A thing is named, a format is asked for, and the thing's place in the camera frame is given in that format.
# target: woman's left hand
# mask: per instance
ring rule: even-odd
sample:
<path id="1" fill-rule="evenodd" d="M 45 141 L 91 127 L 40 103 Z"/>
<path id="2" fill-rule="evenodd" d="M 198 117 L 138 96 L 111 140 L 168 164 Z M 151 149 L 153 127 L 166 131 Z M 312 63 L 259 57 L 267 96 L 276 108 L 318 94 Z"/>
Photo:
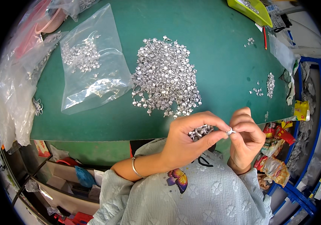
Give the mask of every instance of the woman's left hand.
<path id="1" fill-rule="evenodd" d="M 230 126 L 237 133 L 230 134 L 232 143 L 228 165 L 236 174 L 243 174 L 250 170 L 250 164 L 264 145 L 266 135 L 255 124 L 248 107 L 234 112 Z"/>

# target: bracelet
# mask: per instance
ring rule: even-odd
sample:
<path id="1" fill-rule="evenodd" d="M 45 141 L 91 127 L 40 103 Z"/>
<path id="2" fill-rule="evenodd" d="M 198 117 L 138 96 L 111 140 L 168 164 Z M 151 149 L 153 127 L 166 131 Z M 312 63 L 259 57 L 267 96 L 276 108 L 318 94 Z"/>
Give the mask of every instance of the bracelet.
<path id="1" fill-rule="evenodd" d="M 137 158 L 138 156 L 143 156 L 143 154 L 138 154 L 138 155 L 135 155 L 134 157 L 132 157 L 132 167 L 133 167 L 133 171 L 134 171 L 134 173 L 136 173 L 136 175 L 140 176 L 141 178 L 147 178 L 146 176 L 140 175 L 140 174 L 136 171 L 136 168 L 134 167 L 134 161 L 136 160 L 136 158 Z"/>

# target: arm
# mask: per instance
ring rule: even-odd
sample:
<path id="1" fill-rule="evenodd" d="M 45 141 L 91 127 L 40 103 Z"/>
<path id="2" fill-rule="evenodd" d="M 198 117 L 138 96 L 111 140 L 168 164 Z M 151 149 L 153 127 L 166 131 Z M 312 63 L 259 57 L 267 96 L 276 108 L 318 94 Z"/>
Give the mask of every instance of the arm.
<path id="1" fill-rule="evenodd" d="M 234 112 L 230 126 L 237 133 L 230 134 L 232 144 L 228 166 L 240 175 L 250 170 L 250 164 L 264 145 L 266 135 L 255 124 L 248 107 Z"/>
<path id="2" fill-rule="evenodd" d="M 193 142 L 188 133 L 204 124 L 217 126 L 219 130 Z M 137 157 L 134 161 L 134 167 L 140 175 L 149 176 L 188 165 L 217 141 L 222 138 L 226 139 L 228 136 L 224 131 L 229 130 L 230 126 L 211 112 L 179 117 L 170 125 L 163 151 L 157 154 Z M 133 171 L 131 158 L 117 162 L 112 166 L 111 170 L 118 176 L 130 181 L 135 182 L 141 179 Z"/>

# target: woman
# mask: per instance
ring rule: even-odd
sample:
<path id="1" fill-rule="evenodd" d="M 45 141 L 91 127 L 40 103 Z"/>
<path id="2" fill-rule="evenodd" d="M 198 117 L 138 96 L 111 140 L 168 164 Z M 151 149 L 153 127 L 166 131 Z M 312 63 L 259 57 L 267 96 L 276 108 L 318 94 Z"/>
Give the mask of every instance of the woman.
<path id="1" fill-rule="evenodd" d="M 187 134 L 204 124 L 219 130 L 193 142 Z M 228 138 L 231 127 L 236 133 L 229 135 L 225 165 L 207 149 Z M 268 224 L 271 198 L 250 165 L 265 139 L 248 107 L 235 111 L 230 126 L 211 112 L 179 117 L 168 138 L 104 173 L 100 209 L 89 224 Z"/>

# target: wrist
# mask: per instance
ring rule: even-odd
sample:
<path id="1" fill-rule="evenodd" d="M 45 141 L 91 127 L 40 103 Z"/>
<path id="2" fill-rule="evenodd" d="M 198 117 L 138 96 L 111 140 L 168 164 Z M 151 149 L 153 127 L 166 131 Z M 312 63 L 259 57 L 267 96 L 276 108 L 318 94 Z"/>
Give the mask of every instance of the wrist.
<path id="1" fill-rule="evenodd" d="M 250 164 L 245 167 L 237 166 L 231 157 L 229 158 L 227 165 L 236 173 L 236 175 L 244 174 L 251 169 Z"/>

